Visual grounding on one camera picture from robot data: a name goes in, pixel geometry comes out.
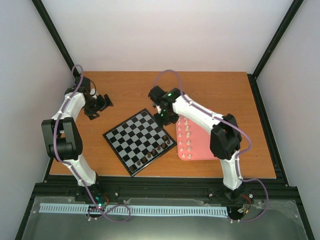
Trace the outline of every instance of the black and white chessboard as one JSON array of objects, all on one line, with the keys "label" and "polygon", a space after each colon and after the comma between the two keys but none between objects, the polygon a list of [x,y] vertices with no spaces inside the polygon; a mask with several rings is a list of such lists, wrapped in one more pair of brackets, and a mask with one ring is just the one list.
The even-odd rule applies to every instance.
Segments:
[{"label": "black and white chessboard", "polygon": [[128,118],[103,136],[132,177],[177,145],[147,109]]}]

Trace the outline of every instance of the white robotic arm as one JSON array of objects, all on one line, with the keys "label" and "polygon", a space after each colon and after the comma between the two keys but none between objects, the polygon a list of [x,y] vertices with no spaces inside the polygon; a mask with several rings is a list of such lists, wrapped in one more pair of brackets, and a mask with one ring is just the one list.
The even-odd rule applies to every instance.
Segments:
[{"label": "white robotic arm", "polygon": [[75,121],[79,112],[84,108],[84,113],[92,120],[99,117],[97,111],[103,111],[106,107],[112,106],[108,95],[90,95],[90,80],[83,79],[81,87],[73,93],[73,88],[69,88],[64,96],[64,101],[59,111],[41,124],[47,154],[55,158],[53,146],[54,126],[58,116],[61,114],[58,123],[58,136],[56,136],[56,148],[62,164],[65,165],[76,178],[78,185],[84,187],[84,183],[89,187],[96,183],[97,174],[89,167],[82,154],[83,144],[76,127]]},{"label": "white robotic arm", "polygon": [[[213,127],[221,123],[215,117],[223,119],[223,115],[215,113],[197,102],[193,101],[188,95],[184,97],[179,96],[176,101],[172,104],[173,111],[176,114],[185,116],[186,118],[192,120],[194,123],[202,127],[209,135],[213,130]],[[236,171],[236,156],[238,155],[239,150],[234,151],[231,156],[231,159],[220,159],[222,172],[223,172],[223,184],[231,190],[237,189],[242,181],[239,179]]]},{"label": "white robotic arm", "polygon": [[[239,167],[236,169],[235,162],[238,161],[236,158],[239,153],[241,136],[239,133],[235,134],[230,127],[223,125],[219,120],[225,117],[203,107],[188,95],[181,95],[176,88],[170,92],[164,92],[156,86],[150,91],[149,97],[157,108],[158,113],[154,117],[159,124],[175,123],[179,117],[177,115],[182,115],[198,124],[211,135],[210,149],[220,159],[223,184],[232,191],[236,190],[242,184],[240,169]],[[236,124],[232,115],[227,117],[233,121],[233,124]]]}]

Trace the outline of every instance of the wooden table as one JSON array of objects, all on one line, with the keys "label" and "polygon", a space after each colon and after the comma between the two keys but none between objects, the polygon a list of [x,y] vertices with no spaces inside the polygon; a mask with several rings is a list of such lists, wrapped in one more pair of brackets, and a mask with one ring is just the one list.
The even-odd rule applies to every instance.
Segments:
[{"label": "wooden table", "polygon": [[[83,141],[83,155],[89,166],[100,176],[129,176],[110,148],[103,134],[147,108],[155,113],[148,93],[159,72],[86,72],[95,82],[99,94],[107,93],[114,106],[99,112],[100,117],[89,120],[83,110],[76,125]],[[199,104],[216,113],[235,116],[238,126],[251,138],[251,151],[240,156],[245,178],[276,178],[255,101],[245,72],[181,72],[183,90]],[[173,73],[165,73],[158,85],[165,91],[178,87]],[[175,124],[165,127],[176,138]],[[243,137],[241,149],[248,147]],[[53,161],[51,175],[70,175],[62,164]],[[183,161],[173,148],[136,175],[145,177],[221,178],[219,160]]]}]

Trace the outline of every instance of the gray floor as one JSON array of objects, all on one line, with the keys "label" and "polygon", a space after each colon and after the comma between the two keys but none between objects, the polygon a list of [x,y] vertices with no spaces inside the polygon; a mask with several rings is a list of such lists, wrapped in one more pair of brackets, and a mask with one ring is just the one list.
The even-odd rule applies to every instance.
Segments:
[{"label": "gray floor", "polygon": [[[28,240],[306,240],[294,203],[271,205],[265,215],[250,223],[233,223],[213,217],[143,217],[113,223],[106,219],[88,221],[85,215],[31,213],[23,239]],[[261,209],[251,207],[247,219]],[[112,216],[121,219],[123,216]]]}]

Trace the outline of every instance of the pink chess piece holder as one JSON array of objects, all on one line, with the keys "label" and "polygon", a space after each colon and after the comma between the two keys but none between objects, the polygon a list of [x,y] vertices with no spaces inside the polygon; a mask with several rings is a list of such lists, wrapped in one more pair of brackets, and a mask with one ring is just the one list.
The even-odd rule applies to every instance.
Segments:
[{"label": "pink chess piece holder", "polygon": [[184,161],[218,159],[210,151],[210,135],[198,124],[180,115],[175,128],[180,159]]}]

